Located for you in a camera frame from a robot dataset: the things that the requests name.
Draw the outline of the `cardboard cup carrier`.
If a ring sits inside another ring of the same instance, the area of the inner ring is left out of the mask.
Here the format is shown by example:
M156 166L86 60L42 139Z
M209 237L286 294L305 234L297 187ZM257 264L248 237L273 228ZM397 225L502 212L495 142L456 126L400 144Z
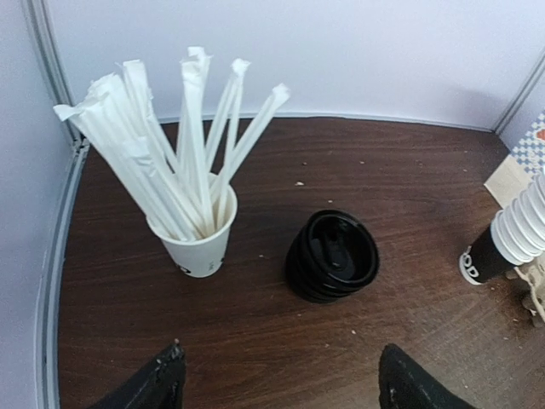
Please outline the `cardboard cup carrier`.
M527 285L528 291L524 294L521 304L530 314L533 326L544 327L544 255L508 270L505 277Z

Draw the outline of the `stacked paper cups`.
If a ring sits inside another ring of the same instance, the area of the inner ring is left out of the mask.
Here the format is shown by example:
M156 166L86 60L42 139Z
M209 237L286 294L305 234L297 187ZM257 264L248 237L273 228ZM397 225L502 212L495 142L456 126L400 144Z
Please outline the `stacked paper cups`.
M510 205L499 210L489 227L460 255L462 277L482 285L544 253L544 174Z

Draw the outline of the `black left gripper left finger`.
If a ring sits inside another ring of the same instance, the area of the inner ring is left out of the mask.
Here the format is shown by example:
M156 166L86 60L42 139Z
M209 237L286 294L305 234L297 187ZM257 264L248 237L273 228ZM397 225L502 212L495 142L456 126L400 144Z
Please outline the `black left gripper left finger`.
M182 408L186 354L176 338L90 408Z

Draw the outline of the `white paper straw cup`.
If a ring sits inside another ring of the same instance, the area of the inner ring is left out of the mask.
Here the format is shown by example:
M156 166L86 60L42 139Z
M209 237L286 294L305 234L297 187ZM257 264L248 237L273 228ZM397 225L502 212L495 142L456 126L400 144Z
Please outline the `white paper straw cup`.
M238 213L238 197L231 185L227 189L226 215L223 226L208 238L197 241L179 241L157 227L149 218L148 227L157 236L175 265L186 275L205 278L222 266L227 251L231 226Z

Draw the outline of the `blue checkered paper bag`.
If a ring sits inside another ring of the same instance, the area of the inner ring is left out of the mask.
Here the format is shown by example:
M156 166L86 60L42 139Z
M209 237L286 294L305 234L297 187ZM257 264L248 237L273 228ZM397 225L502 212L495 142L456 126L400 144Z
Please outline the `blue checkered paper bag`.
M484 186L504 209L543 172L544 111L541 111Z

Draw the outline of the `black lid stack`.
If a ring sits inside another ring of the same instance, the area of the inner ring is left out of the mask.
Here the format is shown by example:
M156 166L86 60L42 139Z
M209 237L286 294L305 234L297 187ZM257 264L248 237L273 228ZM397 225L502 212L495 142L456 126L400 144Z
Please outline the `black lid stack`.
M294 238L284 262L290 289L317 304L349 297L370 285L380 269L370 232L341 210L312 214Z

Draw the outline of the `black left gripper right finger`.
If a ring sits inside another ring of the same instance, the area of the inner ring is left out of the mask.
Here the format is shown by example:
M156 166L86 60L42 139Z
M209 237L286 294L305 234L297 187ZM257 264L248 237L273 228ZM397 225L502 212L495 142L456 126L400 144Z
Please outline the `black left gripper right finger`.
M473 408L394 343L381 352L378 383L380 408Z

